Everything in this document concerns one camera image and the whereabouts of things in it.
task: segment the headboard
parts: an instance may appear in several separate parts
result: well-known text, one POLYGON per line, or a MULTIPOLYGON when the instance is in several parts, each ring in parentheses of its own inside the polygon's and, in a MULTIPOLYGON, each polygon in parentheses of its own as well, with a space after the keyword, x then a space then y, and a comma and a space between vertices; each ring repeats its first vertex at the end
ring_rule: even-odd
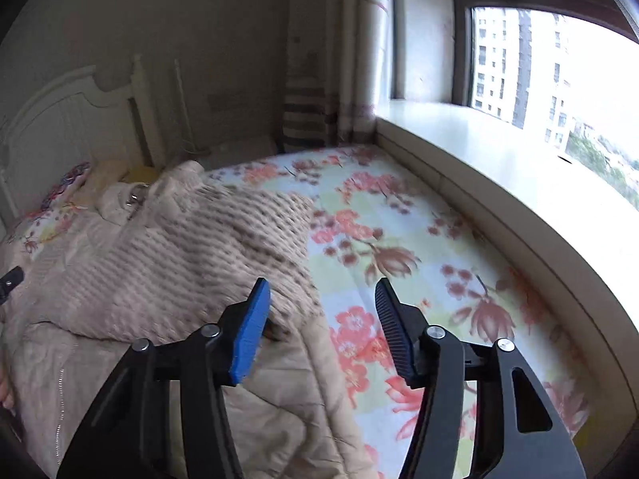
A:
POLYGON ((140 55, 130 83, 100 90, 95 66, 72 70, 39 90, 0 131, 0 216, 11 225, 33 211, 62 175, 82 161, 166 164, 140 55))

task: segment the curtain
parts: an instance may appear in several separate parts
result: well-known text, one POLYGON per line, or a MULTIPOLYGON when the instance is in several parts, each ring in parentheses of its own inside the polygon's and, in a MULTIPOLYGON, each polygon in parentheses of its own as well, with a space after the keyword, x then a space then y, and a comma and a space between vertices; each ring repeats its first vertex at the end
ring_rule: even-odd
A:
POLYGON ((290 0, 285 151, 372 142, 392 0, 290 0))

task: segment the blanket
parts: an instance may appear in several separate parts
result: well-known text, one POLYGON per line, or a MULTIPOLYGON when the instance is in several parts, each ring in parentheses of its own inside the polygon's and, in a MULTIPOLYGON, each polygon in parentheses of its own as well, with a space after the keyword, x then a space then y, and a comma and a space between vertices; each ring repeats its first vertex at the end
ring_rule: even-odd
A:
MULTIPOLYGON (((242 386, 225 391, 245 475, 376 477, 306 264, 311 203, 206 185, 200 170, 166 174, 124 227, 81 214, 8 303, 3 338, 29 451, 53 477, 127 343, 181 340, 264 276, 268 337, 242 386)), ((175 409, 171 432, 184 477, 175 409)))

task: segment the bed sheet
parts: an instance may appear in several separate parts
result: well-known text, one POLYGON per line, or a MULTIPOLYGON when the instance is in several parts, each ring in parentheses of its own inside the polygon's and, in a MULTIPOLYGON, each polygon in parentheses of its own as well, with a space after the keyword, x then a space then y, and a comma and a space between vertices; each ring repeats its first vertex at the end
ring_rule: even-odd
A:
MULTIPOLYGON (((421 404, 397 376, 375 312, 375 283, 458 338, 514 340, 574 435, 591 391, 579 351, 544 301, 474 225, 377 146, 326 148, 214 170, 227 185, 314 200, 309 266, 355 418, 379 476, 399 475, 421 404)), ((477 395, 464 392, 455 477, 468 475, 477 395)))

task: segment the beige blanket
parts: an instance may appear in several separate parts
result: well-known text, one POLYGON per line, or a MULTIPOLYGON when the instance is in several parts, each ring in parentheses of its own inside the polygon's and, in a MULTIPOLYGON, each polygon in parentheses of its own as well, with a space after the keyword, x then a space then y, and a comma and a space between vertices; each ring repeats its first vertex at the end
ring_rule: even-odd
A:
MULTIPOLYGON (((53 477, 126 343, 181 340, 264 276, 269 338, 242 386, 225 391, 245 475, 376 477, 306 266, 311 204, 205 186, 198 172, 191 163, 164 176, 124 227, 81 215, 12 296, 3 338, 31 454, 53 477)), ((173 410, 173 472, 183 477, 173 410)))

